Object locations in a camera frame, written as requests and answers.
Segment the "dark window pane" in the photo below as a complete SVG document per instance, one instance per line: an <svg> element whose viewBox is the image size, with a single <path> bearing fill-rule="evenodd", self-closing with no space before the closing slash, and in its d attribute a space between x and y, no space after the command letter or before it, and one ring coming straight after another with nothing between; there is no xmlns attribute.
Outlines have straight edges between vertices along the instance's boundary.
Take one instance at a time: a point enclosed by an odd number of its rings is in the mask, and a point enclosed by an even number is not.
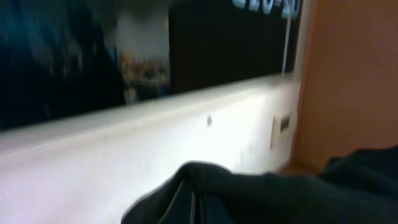
<svg viewBox="0 0 398 224"><path fill-rule="evenodd" d="M302 0L173 2L171 92L293 71L302 5Z"/></svg>

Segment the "black Nike t-shirt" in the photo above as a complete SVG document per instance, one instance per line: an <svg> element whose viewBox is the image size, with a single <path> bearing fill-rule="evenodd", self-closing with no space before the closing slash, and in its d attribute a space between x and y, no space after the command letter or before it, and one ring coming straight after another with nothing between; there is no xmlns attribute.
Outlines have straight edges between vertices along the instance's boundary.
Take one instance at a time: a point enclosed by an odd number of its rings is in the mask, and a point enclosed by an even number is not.
<svg viewBox="0 0 398 224"><path fill-rule="evenodd" d="M191 162L122 218L132 223L396 223L397 148L331 158L318 175L234 174Z"/></svg>

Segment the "white wall outlet plate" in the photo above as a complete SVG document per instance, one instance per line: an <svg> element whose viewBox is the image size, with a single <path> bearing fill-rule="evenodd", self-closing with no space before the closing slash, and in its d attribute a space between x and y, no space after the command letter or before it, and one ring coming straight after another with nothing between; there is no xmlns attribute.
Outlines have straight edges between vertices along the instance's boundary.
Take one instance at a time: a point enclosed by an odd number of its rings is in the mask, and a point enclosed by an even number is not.
<svg viewBox="0 0 398 224"><path fill-rule="evenodd" d="M275 149L281 140L283 140L291 130L292 112L279 113L273 116L272 133L271 133L271 149Z"/></svg>

